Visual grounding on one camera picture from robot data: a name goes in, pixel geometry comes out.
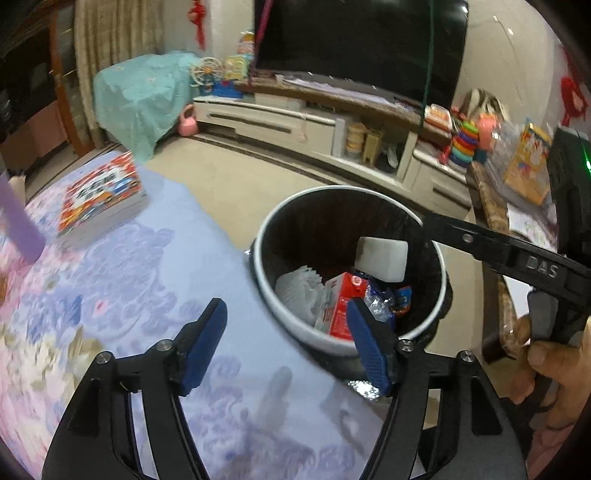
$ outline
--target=screw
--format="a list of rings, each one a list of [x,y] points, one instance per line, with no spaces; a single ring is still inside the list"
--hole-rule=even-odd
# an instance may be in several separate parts
[[[158,343],[156,343],[156,350],[159,352],[168,352],[172,347],[172,340],[160,340]]]
[[[410,340],[404,339],[398,342],[398,348],[403,352],[412,352],[414,350],[414,345]]]
[[[468,350],[462,350],[460,352],[460,358],[465,362],[471,364],[474,361],[474,354]]]
[[[109,352],[101,352],[95,357],[96,363],[105,364],[111,360],[111,356],[112,355]]]

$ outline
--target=trash can rim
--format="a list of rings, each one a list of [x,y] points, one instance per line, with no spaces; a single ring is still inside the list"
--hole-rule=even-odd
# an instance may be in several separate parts
[[[409,214],[414,220],[418,222],[419,225],[423,225],[421,219],[408,207],[404,206],[402,203],[397,202],[396,200],[388,197],[379,192],[375,192],[373,190],[365,189],[362,187],[355,187],[351,185],[327,185],[322,187],[315,187],[312,189],[302,190],[285,200],[283,200],[279,205],[277,205],[270,213],[267,215],[259,231],[256,235],[255,243],[254,243],[254,267],[255,267],[255,275],[256,279],[259,283],[259,287],[261,289],[261,293],[267,302],[268,307],[271,311],[277,315],[283,323],[283,325],[299,340],[308,343],[309,345],[323,350],[328,353],[332,353],[338,356],[355,356],[357,355],[357,349],[355,348],[355,344],[348,340],[342,340],[338,338],[334,338],[331,336],[326,335],[325,333],[319,332],[314,327],[309,326],[305,322],[302,322],[291,313],[285,305],[279,300],[277,295],[275,295],[275,291],[273,287],[271,287],[269,281],[267,280],[267,276],[265,274],[265,270],[262,264],[262,251],[261,251],[261,239],[264,232],[267,230],[267,227],[271,220],[275,217],[275,215],[288,203],[292,202],[296,198],[299,198],[304,195],[308,195],[313,192],[319,192],[321,190],[355,190],[357,192],[364,192],[376,197],[379,197],[387,202],[396,205],[407,214]],[[423,333],[433,321],[437,318],[439,311],[441,310],[441,306],[443,305],[443,301],[445,298],[446,293],[446,268],[445,268],[445,261],[443,259],[443,254],[441,253],[441,249],[436,242],[433,242],[433,247],[435,247],[435,251],[437,252],[437,256],[439,258],[439,263],[441,266],[441,287],[439,290],[439,296],[437,298],[437,302],[433,307],[431,313],[425,318],[418,326],[413,328],[411,331],[407,332],[402,336],[402,338],[406,338],[412,340],[418,337],[421,333]]]

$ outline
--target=blue tablecloth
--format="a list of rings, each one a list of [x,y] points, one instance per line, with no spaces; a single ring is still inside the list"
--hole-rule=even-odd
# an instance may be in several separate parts
[[[0,435],[39,478],[75,386],[101,350],[144,352],[197,319],[212,297],[228,328],[203,384],[182,405],[214,479],[358,479],[382,422],[365,400],[309,361],[259,299],[243,252],[188,190],[141,168],[150,205],[84,251],[53,245],[68,175],[27,209],[48,245],[27,266],[5,242],[0,307]],[[141,412],[142,467],[156,477]]]
[[[156,142],[191,103],[189,67],[199,62],[193,53],[174,51],[123,61],[95,77],[95,112],[99,125],[143,163]]]

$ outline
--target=black trash can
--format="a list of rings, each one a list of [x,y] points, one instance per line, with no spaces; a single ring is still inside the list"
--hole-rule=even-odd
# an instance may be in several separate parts
[[[408,242],[404,282],[413,288],[410,311],[396,334],[426,346],[451,306],[452,288],[439,247],[425,237],[421,220],[404,205],[372,190],[327,186],[305,190],[278,205],[261,225],[251,266],[274,317],[324,368],[362,380],[355,344],[315,330],[293,315],[274,293],[277,279],[302,265],[323,282],[352,271],[359,237]]]

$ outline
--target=beige curtain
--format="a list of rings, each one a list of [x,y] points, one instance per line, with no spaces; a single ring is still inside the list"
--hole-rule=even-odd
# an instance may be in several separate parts
[[[95,147],[103,146],[96,123],[93,80],[116,63],[162,46],[162,0],[76,0],[76,68],[86,121]]]

